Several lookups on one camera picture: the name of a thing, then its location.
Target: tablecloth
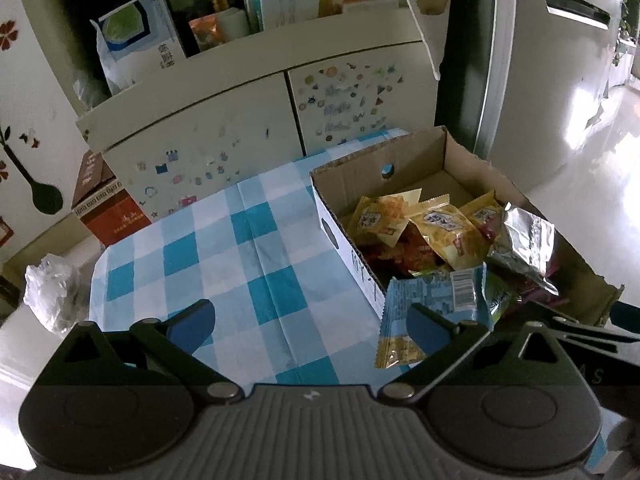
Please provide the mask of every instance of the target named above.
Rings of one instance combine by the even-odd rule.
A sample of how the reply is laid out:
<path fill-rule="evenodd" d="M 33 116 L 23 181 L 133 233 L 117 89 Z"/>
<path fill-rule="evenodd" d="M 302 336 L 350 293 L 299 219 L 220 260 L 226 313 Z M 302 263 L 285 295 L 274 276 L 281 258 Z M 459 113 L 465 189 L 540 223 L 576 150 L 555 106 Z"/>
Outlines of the tablecloth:
<path fill-rule="evenodd" d="M 320 229 L 309 171 L 402 130 L 377 132 L 211 195 L 109 247 L 92 279 L 104 331 L 167 319 L 201 298 L 216 326 L 194 353 L 254 383 L 371 384 L 380 320 Z"/>

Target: yellow snack package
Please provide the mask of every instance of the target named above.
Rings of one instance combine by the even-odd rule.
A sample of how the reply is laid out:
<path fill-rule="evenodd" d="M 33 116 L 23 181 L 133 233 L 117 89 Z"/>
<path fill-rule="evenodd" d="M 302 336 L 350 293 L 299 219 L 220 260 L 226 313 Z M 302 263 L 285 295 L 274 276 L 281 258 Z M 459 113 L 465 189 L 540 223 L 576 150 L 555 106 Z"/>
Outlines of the yellow snack package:
<path fill-rule="evenodd" d="M 361 197 L 347 227 L 348 235 L 357 247 L 379 241 L 394 247 L 409 223 L 406 212 L 418 203 L 421 192 L 414 189 L 378 198 Z"/>
<path fill-rule="evenodd" d="M 442 195 L 412 206 L 408 212 L 431 248 L 454 270 L 481 265 L 489 243 L 480 231 Z"/>
<path fill-rule="evenodd" d="M 503 210 L 495 199 L 495 191 L 485 193 L 460 208 L 460 212 L 490 242 L 500 233 Z"/>

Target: refrigerator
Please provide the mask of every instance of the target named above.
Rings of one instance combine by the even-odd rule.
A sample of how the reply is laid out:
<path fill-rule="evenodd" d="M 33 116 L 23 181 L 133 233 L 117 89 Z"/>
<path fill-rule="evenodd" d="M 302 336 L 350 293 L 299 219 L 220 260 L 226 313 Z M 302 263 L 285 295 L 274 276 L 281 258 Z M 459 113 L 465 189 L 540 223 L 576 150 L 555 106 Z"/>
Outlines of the refrigerator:
<path fill-rule="evenodd" d="M 621 0 L 451 0 L 436 124 L 528 192 L 579 152 Z"/>

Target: ribbed gray panel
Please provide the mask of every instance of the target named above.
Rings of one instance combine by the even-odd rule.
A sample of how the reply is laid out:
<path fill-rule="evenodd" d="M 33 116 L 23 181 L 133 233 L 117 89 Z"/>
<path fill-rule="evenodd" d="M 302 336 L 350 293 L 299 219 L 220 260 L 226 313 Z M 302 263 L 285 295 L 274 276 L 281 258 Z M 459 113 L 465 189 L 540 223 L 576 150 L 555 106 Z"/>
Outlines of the ribbed gray panel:
<path fill-rule="evenodd" d="M 179 446 L 151 464 L 100 476 L 73 475 L 40 466 L 27 478 L 496 480 L 506 477 L 485 473 L 447 454 L 433 441 L 416 413 L 379 404 L 363 386 L 263 385 L 239 404 L 207 408 Z M 571 470 L 544 478 L 589 477 Z"/>

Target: plant pot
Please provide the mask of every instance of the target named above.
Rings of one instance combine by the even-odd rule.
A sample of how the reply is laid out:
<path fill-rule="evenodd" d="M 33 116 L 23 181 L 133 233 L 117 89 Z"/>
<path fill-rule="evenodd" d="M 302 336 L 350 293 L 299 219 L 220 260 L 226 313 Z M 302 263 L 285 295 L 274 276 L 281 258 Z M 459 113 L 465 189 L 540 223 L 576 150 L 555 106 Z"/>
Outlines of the plant pot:
<path fill-rule="evenodd" d="M 417 0 L 418 9 L 421 14 L 435 16 L 442 14 L 447 9 L 449 0 Z"/>

